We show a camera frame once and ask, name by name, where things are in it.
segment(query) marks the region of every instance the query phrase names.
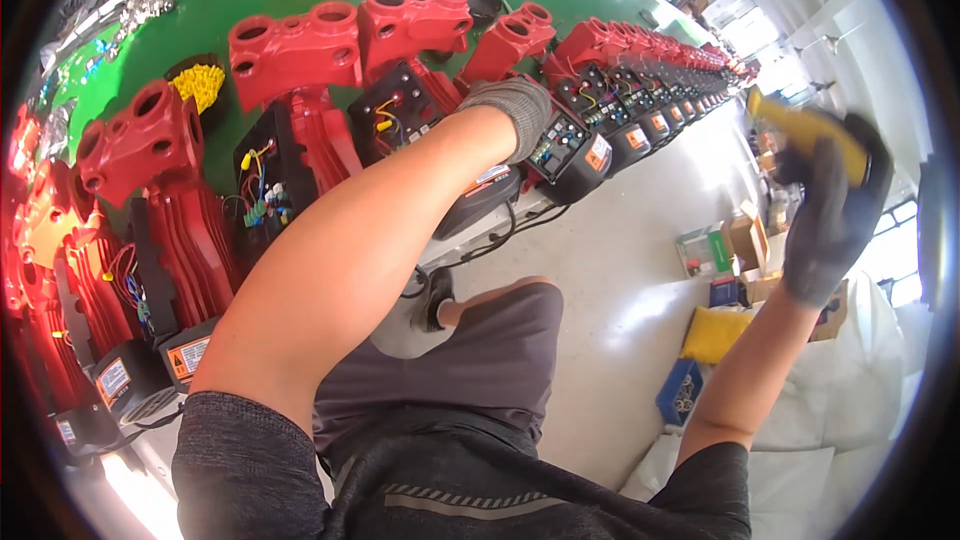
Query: dark gray t-shirt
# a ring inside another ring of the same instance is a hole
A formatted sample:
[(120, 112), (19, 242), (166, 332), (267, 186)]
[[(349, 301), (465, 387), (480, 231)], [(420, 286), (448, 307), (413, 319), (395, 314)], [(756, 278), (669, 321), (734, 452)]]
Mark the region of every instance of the dark gray t-shirt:
[(184, 409), (173, 481), (188, 540), (750, 537), (738, 444), (700, 450), (647, 503), (538, 460), (529, 437), (492, 419), (394, 407), (331, 447), (330, 505), (313, 442), (286, 417), (218, 392)]

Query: yellow bundle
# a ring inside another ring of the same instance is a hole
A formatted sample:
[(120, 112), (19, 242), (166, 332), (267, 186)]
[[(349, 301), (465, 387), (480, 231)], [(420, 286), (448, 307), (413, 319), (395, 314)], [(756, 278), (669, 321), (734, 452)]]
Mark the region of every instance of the yellow bundle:
[(217, 99), (224, 84), (224, 71), (219, 66), (194, 65), (183, 71), (170, 85), (176, 88), (181, 100), (193, 96), (197, 100), (197, 113), (207, 110)]

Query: gray shorts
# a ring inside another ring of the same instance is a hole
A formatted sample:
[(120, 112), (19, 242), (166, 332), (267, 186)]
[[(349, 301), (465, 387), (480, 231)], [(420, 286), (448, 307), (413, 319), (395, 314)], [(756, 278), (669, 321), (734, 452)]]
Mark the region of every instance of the gray shorts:
[(468, 410), (538, 441), (557, 363), (563, 302), (555, 285), (522, 285), (465, 310), (450, 338), (417, 358), (383, 354), (367, 338), (317, 388), (317, 451), (402, 404)]

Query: gray work glove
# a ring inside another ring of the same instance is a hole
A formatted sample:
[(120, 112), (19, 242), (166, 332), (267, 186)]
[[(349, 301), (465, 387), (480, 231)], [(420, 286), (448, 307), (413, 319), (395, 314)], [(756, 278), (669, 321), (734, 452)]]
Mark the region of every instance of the gray work glove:
[(516, 131), (516, 150), (504, 161), (521, 162), (533, 153), (553, 112), (550, 94), (540, 84), (523, 77), (505, 82), (476, 82), (463, 99), (457, 113), (470, 107), (494, 107), (510, 116)]
[(817, 140), (812, 162), (791, 148), (780, 151), (774, 174), (780, 184), (804, 185), (803, 204), (786, 238), (783, 281), (794, 297), (817, 308), (826, 306), (873, 239), (893, 177), (890, 155), (873, 125), (855, 114), (836, 122), (870, 155), (863, 186), (849, 186), (833, 138)]

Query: human arm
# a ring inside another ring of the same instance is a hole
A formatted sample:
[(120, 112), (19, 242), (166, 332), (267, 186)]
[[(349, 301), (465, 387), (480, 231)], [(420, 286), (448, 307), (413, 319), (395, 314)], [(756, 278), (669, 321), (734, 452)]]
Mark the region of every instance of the human arm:
[(778, 156), (780, 180), (803, 181), (806, 192), (787, 237), (784, 277), (703, 389), (677, 466), (721, 442), (750, 449), (821, 309), (873, 237), (893, 168), (873, 126), (856, 115), (842, 124), (870, 154), (869, 178), (848, 189), (843, 157), (831, 138), (818, 140), (810, 164), (789, 149)]
[[(510, 83), (497, 87), (514, 88)], [(237, 292), (191, 394), (251, 399), (310, 434), (320, 381), (393, 306), (450, 205), (485, 170), (522, 159), (519, 146), (532, 149), (539, 139), (549, 115), (546, 91), (511, 91), (514, 105), (480, 101), (450, 115), (305, 210)], [(530, 120), (519, 120), (517, 111)]]

